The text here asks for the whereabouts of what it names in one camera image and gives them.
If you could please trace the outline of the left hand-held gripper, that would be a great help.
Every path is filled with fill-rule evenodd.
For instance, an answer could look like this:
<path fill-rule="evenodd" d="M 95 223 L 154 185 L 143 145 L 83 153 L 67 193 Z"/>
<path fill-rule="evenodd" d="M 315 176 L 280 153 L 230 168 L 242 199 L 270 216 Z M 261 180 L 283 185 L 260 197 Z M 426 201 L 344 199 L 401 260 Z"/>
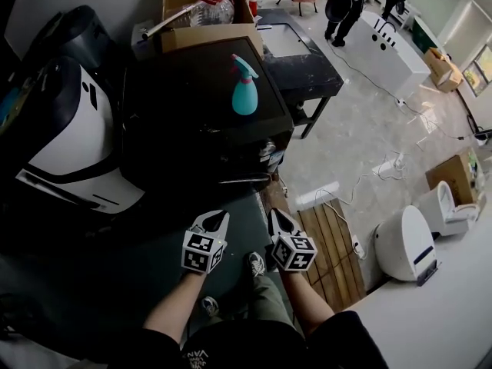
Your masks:
<path fill-rule="evenodd" d="M 185 232 L 181 266 L 201 274 L 210 274 L 220 263 L 225 248 L 230 214 L 214 210 L 198 216 Z"/>

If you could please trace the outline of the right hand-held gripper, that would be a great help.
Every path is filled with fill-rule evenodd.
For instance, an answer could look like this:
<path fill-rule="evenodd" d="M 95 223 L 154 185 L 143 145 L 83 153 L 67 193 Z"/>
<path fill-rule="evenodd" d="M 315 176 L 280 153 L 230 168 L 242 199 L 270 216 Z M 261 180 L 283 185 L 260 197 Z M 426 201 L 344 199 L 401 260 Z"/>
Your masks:
<path fill-rule="evenodd" d="M 312 238 L 301 234 L 295 219 L 279 208 L 272 208 L 268 213 L 268 233 L 274 244 L 271 256 L 281 270 L 308 270 L 317 256 L 317 247 Z"/>

